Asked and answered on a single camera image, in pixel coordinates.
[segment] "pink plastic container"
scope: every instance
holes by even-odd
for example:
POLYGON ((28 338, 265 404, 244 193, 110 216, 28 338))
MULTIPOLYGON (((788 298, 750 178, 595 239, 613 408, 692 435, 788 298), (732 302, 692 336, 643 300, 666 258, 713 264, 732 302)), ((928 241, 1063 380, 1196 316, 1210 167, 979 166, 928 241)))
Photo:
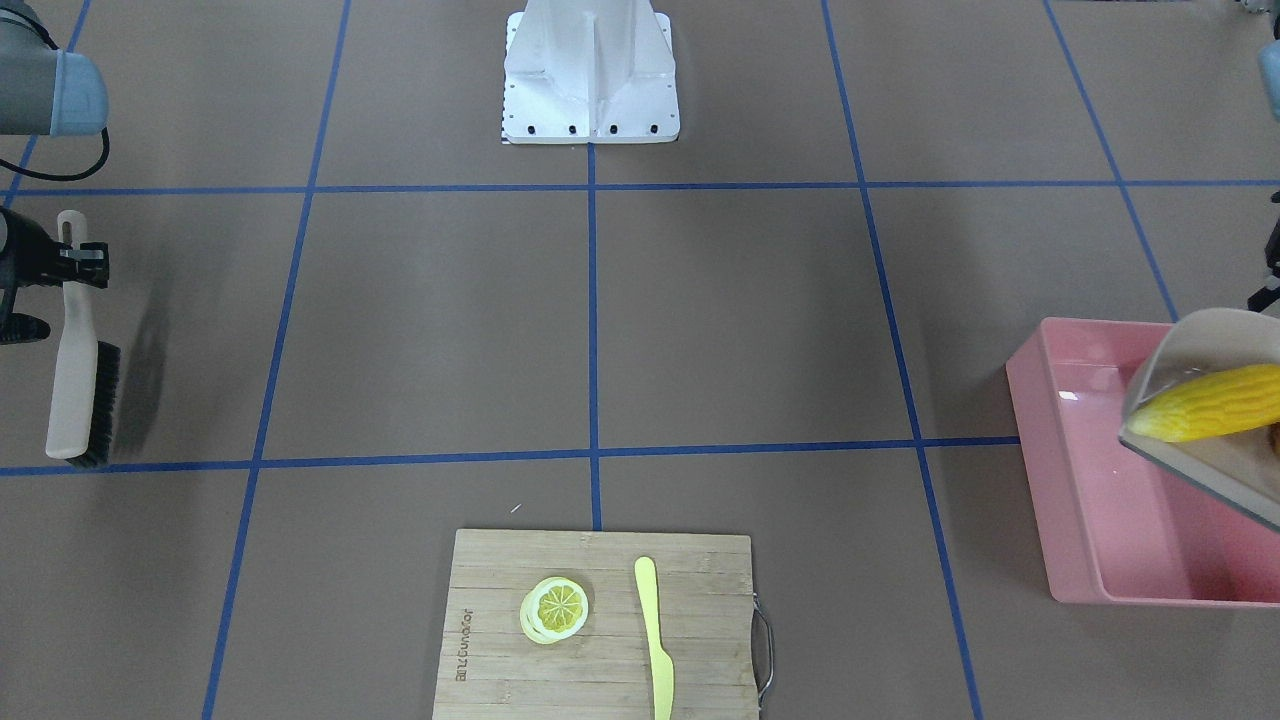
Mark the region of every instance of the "pink plastic container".
POLYGON ((1005 366, 1050 592, 1280 607, 1280 533, 1116 439, 1125 387, 1170 327, 1048 318, 1005 366))

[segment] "knife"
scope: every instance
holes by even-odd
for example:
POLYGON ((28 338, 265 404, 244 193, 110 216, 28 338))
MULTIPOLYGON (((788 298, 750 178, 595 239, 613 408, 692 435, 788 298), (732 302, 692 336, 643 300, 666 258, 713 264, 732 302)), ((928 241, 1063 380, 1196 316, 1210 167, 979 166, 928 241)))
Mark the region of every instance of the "knife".
POLYGON ((662 630, 658 628, 658 569, 653 557, 636 559, 636 592, 640 593, 640 611, 644 612, 644 632, 649 638, 649 667, 653 671, 653 720, 671 720, 671 705, 676 696, 676 664, 662 650, 662 630))

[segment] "black cable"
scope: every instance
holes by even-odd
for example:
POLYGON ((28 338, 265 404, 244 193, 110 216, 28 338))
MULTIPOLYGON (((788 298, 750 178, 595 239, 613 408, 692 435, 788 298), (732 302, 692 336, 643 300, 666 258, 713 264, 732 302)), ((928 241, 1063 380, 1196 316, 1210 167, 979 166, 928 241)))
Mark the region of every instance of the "black cable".
MULTIPOLYGON (((36 31, 36 35, 40 36, 40 40, 42 40, 45 42, 45 45, 49 46, 50 50, 59 50, 58 44, 54 42, 54 38, 49 35, 49 31, 45 29, 45 26, 42 26, 38 22, 36 22, 35 18, 27 17, 23 13, 19 13, 19 12, 13 10, 10 8, 4 8, 4 12, 9 13, 9 14, 12 14, 14 17, 20 18, 23 22, 26 22, 28 26, 31 26, 31 28, 33 31, 36 31)), ((23 168, 20 165, 15 165, 15 164, 5 160, 4 158, 0 158, 0 168, 4 168, 6 170, 18 173, 19 176, 28 177, 28 178, 32 178, 32 179, 42 179, 42 181, 49 181, 49 182, 76 182, 76 181, 84 179, 84 178, 92 176, 93 173, 101 170, 102 165, 106 164, 106 159, 110 155, 111 155, 111 136, 109 136, 106 133, 106 128, 102 128, 102 154, 97 156, 97 161, 93 163, 93 167, 91 167, 90 169, 87 169, 84 172, 70 174, 70 176, 59 176, 59 174, 54 174, 54 173, 41 173, 38 170, 29 170, 29 169, 23 168)))

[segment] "yellow corn cob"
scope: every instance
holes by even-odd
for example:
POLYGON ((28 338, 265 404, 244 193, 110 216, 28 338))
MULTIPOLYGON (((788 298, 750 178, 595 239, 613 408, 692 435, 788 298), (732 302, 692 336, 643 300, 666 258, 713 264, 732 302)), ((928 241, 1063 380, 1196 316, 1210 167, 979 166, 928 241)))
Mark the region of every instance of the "yellow corn cob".
POLYGON ((1126 425, 1140 436, 1187 442, 1276 421, 1280 421, 1280 365, 1248 365, 1166 389, 1129 415, 1126 425))

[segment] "cutting board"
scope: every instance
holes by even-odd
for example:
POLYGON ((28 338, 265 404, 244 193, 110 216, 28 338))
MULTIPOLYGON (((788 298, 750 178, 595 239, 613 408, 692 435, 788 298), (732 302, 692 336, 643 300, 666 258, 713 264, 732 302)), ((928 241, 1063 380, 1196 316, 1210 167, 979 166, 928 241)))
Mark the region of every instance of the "cutting board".
POLYGON ((634 565, 658 568, 662 643, 676 665, 673 720, 758 719, 751 667, 751 539, 745 536, 458 530, 435 720, 653 720, 634 565), (586 591, 586 624, 539 646, 518 609, 541 579, 586 591))

